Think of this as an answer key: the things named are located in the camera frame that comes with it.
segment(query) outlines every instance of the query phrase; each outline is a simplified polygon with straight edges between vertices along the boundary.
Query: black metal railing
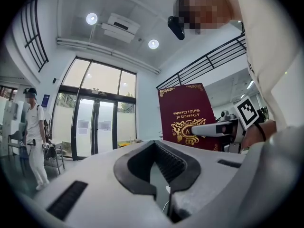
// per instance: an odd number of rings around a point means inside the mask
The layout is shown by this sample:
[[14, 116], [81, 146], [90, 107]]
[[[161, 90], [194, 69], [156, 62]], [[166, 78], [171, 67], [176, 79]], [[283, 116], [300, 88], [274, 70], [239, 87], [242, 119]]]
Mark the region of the black metal railing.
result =
[[43, 66], [48, 62], [47, 54], [44, 50], [37, 17], [38, 0], [28, 0], [21, 8], [21, 26], [25, 38], [25, 49], [28, 49], [36, 62], [39, 72]]
[[159, 90], [191, 83], [203, 74], [246, 54], [246, 51], [245, 34], [242, 34], [190, 63], [156, 88]]

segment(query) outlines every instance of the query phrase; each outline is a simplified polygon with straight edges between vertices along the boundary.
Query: blue sign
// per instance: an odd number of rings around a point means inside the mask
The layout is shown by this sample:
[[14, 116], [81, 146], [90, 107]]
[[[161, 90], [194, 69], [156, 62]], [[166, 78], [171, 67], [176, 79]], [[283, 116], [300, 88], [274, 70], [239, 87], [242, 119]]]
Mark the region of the blue sign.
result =
[[48, 100], [49, 100], [49, 95], [44, 95], [41, 106], [42, 107], [47, 107]]

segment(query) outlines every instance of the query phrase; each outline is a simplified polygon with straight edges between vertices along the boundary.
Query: red book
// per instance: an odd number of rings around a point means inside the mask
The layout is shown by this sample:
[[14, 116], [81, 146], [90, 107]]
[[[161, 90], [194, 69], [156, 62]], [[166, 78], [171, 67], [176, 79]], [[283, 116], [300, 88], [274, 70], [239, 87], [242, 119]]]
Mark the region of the red book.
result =
[[203, 84], [158, 91], [163, 139], [204, 150], [220, 151], [218, 138], [196, 136], [195, 125], [214, 124], [215, 117]]

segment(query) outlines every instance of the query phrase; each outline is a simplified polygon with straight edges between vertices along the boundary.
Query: gold emblem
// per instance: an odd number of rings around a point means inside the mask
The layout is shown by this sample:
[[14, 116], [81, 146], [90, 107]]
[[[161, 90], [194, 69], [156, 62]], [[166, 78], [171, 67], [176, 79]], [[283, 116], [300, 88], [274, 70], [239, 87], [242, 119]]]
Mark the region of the gold emblem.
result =
[[196, 125], [205, 125], [205, 123], [206, 119], [204, 118], [173, 123], [171, 124], [173, 128], [172, 134], [173, 136], [177, 135], [177, 142], [180, 142], [183, 138], [185, 138], [186, 144], [194, 145], [195, 143], [199, 142], [199, 138], [196, 135], [192, 135], [191, 127]]
[[160, 97], [163, 97], [163, 95], [164, 95], [165, 93], [170, 92], [170, 91], [172, 91], [173, 89], [175, 89], [175, 88], [161, 89], [161, 90], [160, 90]]
[[204, 91], [203, 87], [201, 85], [188, 85], [186, 87], [192, 88], [192, 89], [199, 89], [200, 91]]

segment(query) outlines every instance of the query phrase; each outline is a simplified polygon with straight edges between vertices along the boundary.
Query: vr headset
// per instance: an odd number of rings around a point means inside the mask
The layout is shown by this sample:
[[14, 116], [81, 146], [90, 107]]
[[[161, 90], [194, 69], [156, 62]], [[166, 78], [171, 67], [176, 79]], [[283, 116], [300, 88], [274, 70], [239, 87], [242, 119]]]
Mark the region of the vr headset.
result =
[[178, 17], [170, 16], [168, 18], [168, 27], [172, 30], [172, 32], [179, 40], [185, 39], [184, 27], [180, 25]]
[[25, 94], [25, 95], [26, 95], [26, 94], [28, 93], [28, 90], [29, 90], [29, 89], [30, 89], [30, 88], [26, 88], [26, 89], [24, 89], [24, 90], [23, 90], [23, 94]]

